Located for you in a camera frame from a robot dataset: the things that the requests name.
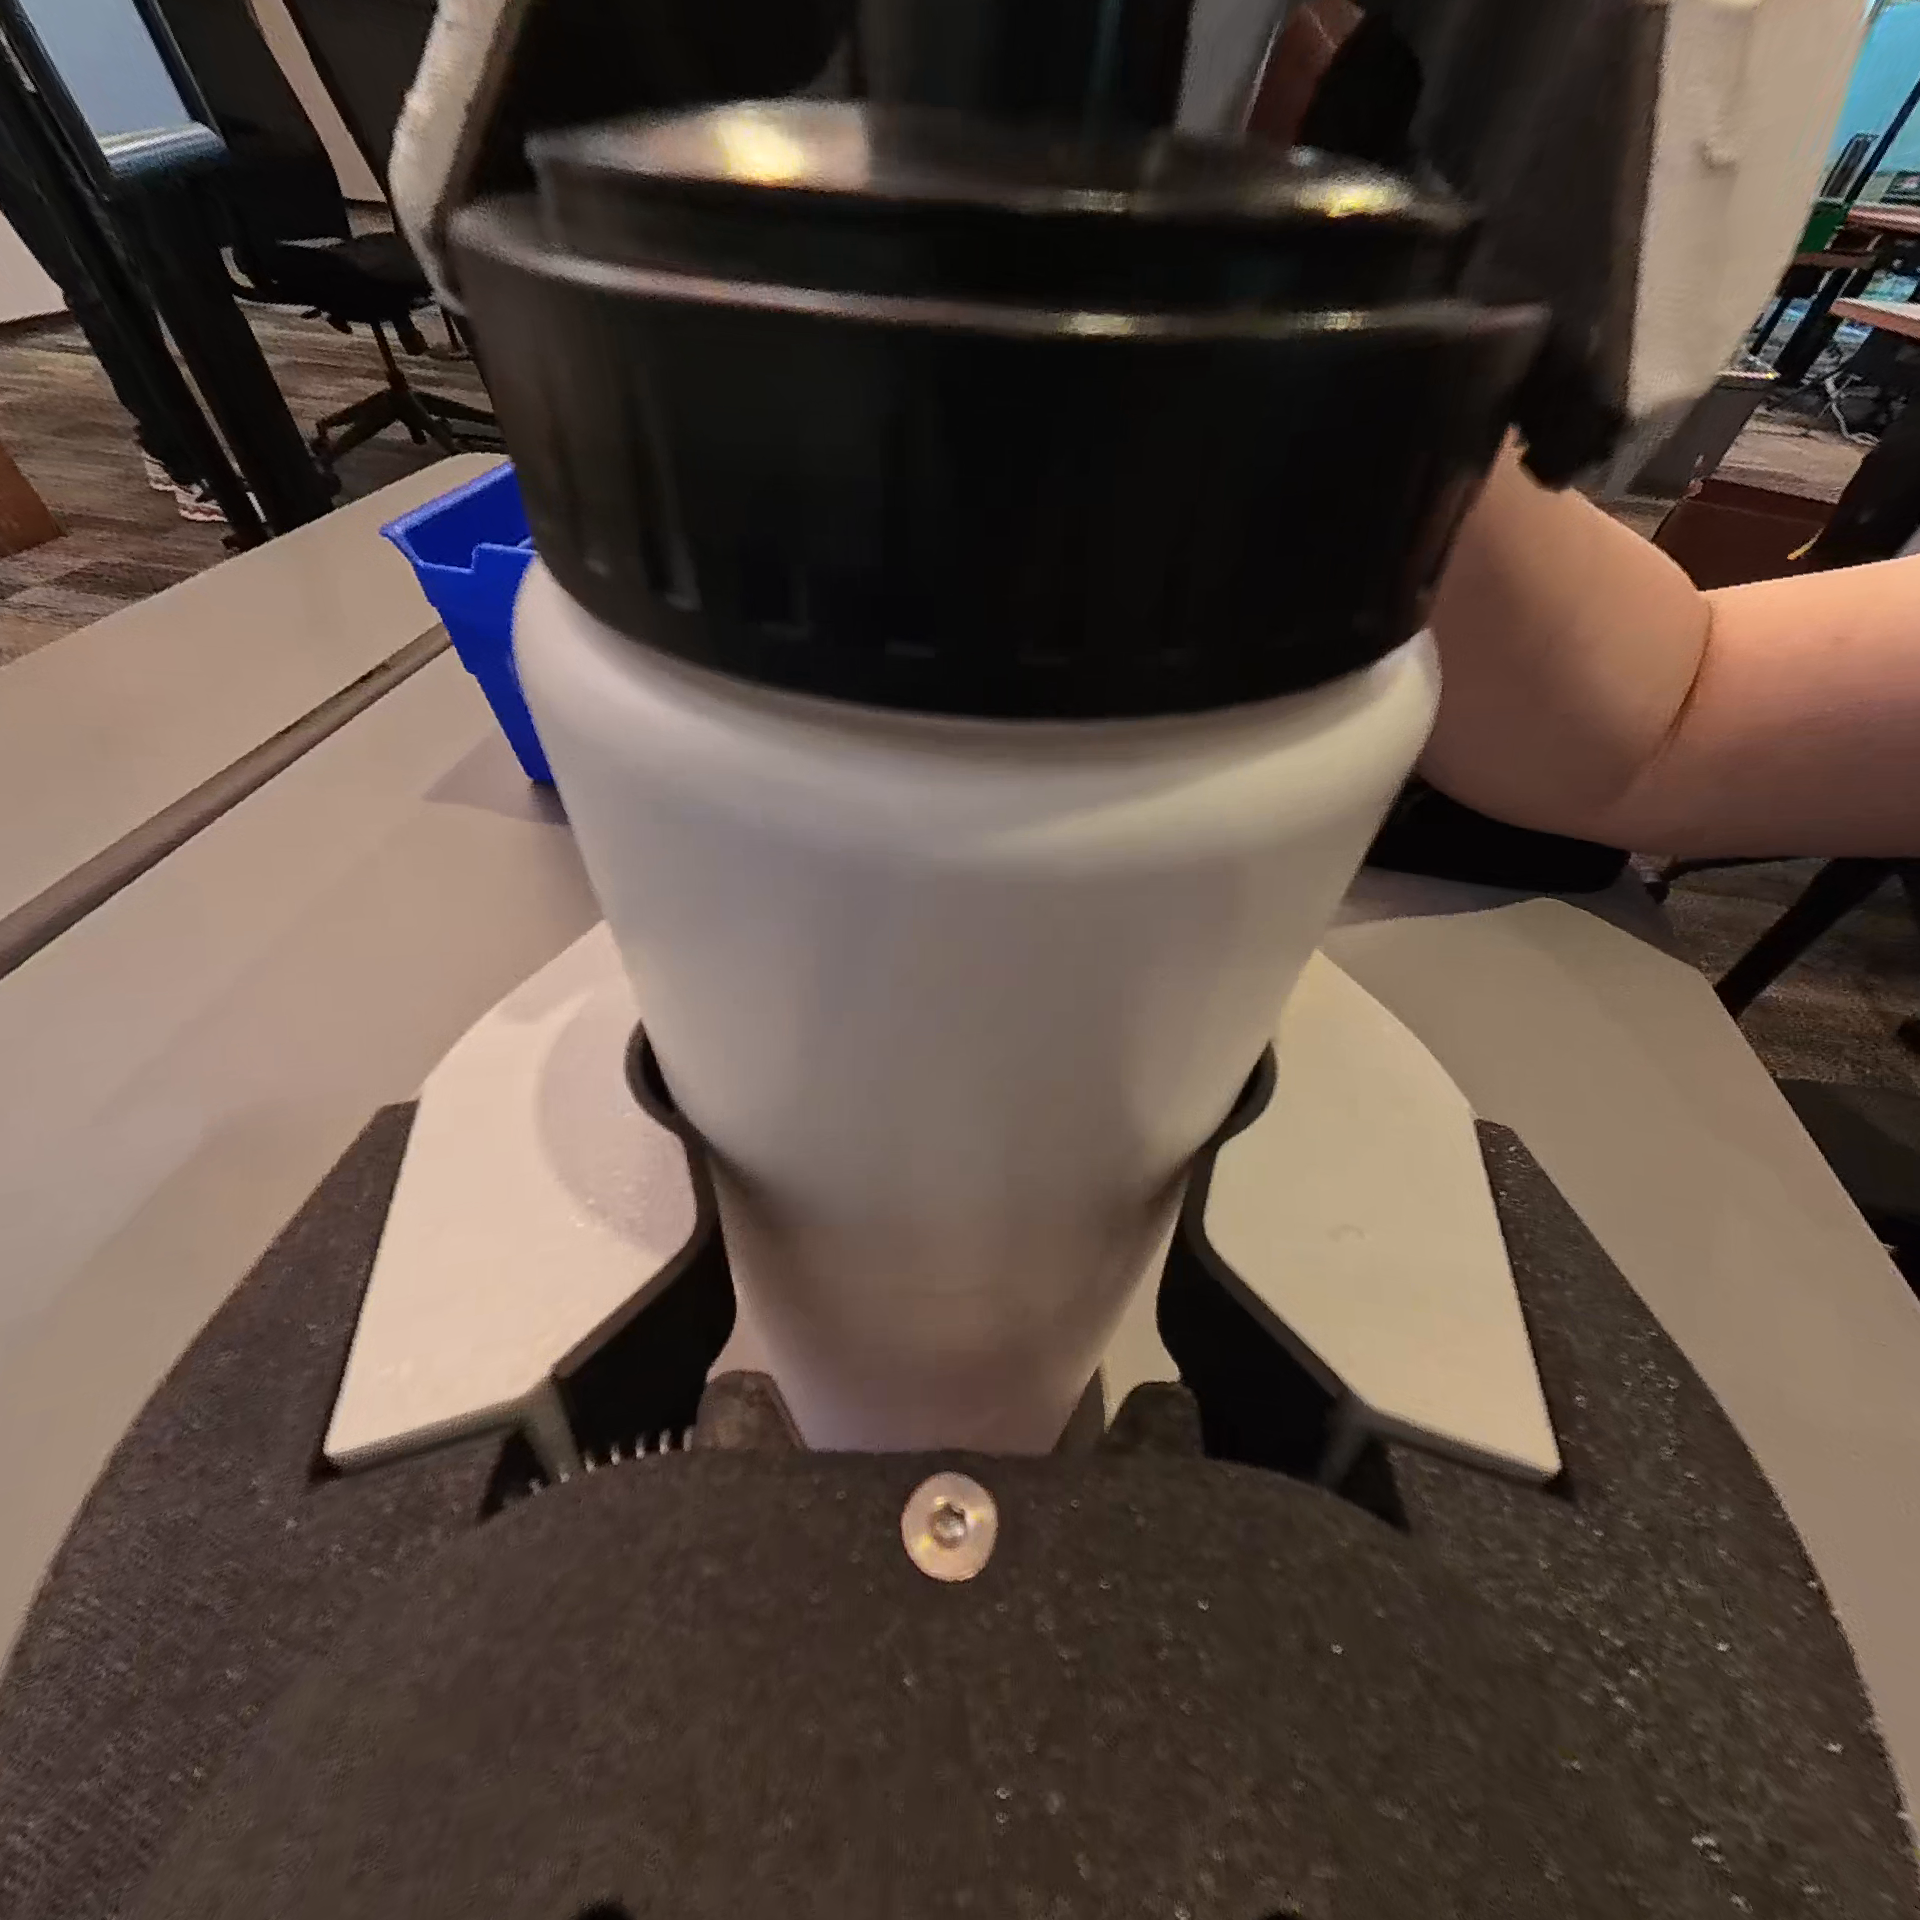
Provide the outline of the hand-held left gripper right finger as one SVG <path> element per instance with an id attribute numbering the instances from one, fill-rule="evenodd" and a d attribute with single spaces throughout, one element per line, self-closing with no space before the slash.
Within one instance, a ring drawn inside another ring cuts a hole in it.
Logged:
<path id="1" fill-rule="evenodd" d="M 1339 1487 L 1412 1447 L 1561 1471 L 1475 1113 L 1430 1048 L 1317 953 L 1194 1160 L 1159 1338 L 1210 1447 Z"/>

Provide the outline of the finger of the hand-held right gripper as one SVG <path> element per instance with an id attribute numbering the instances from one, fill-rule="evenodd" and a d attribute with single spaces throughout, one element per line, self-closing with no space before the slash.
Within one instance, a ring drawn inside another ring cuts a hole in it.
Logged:
<path id="1" fill-rule="evenodd" d="M 1517 433 L 1572 487 L 1680 423 L 1791 263 L 1850 4 L 1481 4 L 1475 34 L 1475 289 L 1548 317 Z"/>
<path id="2" fill-rule="evenodd" d="M 436 300 L 464 317 L 452 216 L 475 182 L 534 4 L 438 4 L 390 151 L 390 203 Z"/>

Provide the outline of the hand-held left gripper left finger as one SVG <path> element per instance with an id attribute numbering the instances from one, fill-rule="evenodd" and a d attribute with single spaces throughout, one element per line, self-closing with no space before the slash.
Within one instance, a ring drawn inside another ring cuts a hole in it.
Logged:
<path id="1" fill-rule="evenodd" d="M 566 1479 L 693 1440 L 736 1301 L 710 1168 L 630 1084 L 596 923 L 426 1077 L 325 1461 L 519 1437 Z"/>

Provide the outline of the blue plastic bin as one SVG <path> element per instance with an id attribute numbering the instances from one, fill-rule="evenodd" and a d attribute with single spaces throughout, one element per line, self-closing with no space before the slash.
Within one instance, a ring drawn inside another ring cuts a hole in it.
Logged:
<path id="1" fill-rule="evenodd" d="M 513 464 L 499 464 L 384 525 L 426 600 L 480 685 L 522 775 L 553 786 L 553 767 L 515 669 L 515 599 L 536 540 Z"/>

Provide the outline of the white plastic bottle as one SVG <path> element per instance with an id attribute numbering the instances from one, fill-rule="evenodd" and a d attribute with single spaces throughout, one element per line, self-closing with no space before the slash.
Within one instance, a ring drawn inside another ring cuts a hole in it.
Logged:
<path id="1" fill-rule="evenodd" d="M 1048 1454 L 1436 716 L 970 720 L 747 685 L 536 562 L 515 669 L 732 1280 L 828 1454 Z"/>

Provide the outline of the black bottle lid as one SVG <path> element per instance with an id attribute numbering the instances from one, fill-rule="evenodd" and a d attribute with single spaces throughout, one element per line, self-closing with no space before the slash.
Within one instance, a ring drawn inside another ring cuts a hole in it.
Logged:
<path id="1" fill-rule="evenodd" d="M 502 132 L 448 239 L 536 552 L 783 692 L 1094 720 L 1359 671 L 1541 354 L 1470 205 L 1362 161 L 816 93 Z"/>

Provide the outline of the person's right forearm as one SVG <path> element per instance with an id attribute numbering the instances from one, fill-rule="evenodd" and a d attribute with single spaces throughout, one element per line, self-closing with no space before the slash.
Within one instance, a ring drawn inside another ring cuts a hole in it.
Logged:
<path id="1" fill-rule="evenodd" d="M 1649 855 L 1917 855 L 1917 558 L 1694 588 L 1510 433 L 1426 616 L 1422 777 Z"/>

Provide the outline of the black office chair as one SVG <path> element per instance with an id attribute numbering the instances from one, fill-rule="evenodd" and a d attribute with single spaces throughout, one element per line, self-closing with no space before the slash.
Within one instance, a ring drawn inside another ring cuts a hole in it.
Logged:
<path id="1" fill-rule="evenodd" d="M 251 304 L 301 309 L 338 334 L 365 330 L 384 386 L 316 417 L 308 446 L 335 483 L 339 457 L 393 423 L 442 453 L 499 449 L 490 409 L 414 386 L 398 356 L 429 356 L 418 317 L 436 293 L 397 228 L 355 233 L 325 154 L 236 146 L 219 174 L 230 286 Z"/>

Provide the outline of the grey trash can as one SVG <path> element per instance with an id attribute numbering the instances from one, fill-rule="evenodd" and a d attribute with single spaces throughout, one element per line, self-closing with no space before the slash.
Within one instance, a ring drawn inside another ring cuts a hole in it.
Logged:
<path id="1" fill-rule="evenodd" d="M 1769 367 L 1738 367 L 1717 371 L 1691 400 L 1629 422 L 1617 449 L 1585 479 L 1585 493 L 1604 506 L 1683 498 L 1717 469 L 1772 386 Z"/>

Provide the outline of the pale screen on stand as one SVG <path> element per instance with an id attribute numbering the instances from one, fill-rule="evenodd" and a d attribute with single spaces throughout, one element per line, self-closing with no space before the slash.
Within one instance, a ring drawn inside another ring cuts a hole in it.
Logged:
<path id="1" fill-rule="evenodd" d="M 276 369 L 230 286 L 219 125 L 162 4 L 4 4 L 4 151 L 64 261 L 95 300 L 110 271 L 92 218 L 122 218 L 230 467 L 230 547 L 248 552 L 335 509 Z"/>

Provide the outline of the brown cardboard box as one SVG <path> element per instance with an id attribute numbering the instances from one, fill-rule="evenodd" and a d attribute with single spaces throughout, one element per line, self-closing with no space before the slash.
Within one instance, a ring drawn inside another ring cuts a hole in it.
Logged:
<path id="1" fill-rule="evenodd" d="M 1805 570 L 1834 498 L 1697 477 L 1661 515 L 1652 546 L 1703 592 Z"/>

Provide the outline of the black mesh wrist rest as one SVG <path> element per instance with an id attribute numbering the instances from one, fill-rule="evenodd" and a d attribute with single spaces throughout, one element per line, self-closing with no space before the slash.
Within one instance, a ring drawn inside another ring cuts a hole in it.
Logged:
<path id="1" fill-rule="evenodd" d="M 1629 855 L 1612 845 L 1493 818 L 1422 777 L 1402 786 L 1362 862 L 1524 893 L 1594 893 L 1629 872 Z"/>

